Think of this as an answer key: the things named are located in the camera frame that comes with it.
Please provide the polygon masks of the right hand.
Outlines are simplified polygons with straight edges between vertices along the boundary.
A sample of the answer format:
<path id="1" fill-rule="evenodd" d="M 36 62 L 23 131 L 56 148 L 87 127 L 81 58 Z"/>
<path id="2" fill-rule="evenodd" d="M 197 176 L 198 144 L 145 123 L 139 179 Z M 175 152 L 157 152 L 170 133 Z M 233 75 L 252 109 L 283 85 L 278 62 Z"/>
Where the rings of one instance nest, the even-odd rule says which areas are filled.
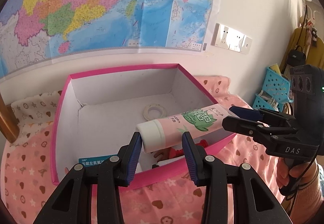
<path id="1" fill-rule="evenodd" d="M 277 163 L 277 176 L 276 182 L 279 188 L 287 186 L 289 184 L 290 177 L 298 178 L 303 174 L 306 170 L 304 175 L 301 177 L 300 184 L 307 184 L 316 176 L 317 172 L 317 162 L 314 160 L 311 163 L 304 163 L 300 165 L 296 165 L 295 167 L 289 169 L 285 163 L 283 158 L 278 159 Z"/>

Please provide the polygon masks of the right forearm pink sleeve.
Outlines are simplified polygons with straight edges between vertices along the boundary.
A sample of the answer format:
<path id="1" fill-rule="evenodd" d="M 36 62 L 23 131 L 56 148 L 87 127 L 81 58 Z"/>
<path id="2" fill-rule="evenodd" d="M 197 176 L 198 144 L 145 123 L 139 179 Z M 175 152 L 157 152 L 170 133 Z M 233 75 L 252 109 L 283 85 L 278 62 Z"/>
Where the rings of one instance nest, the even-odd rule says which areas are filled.
<path id="1" fill-rule="evenodd" d="M 317 163 L 316 176 L 307 184 L 300 184 L 296 195 L 285 197 L 282 207 L 292 223 L 310 223 L 323 204 L 323 168 Z"/>

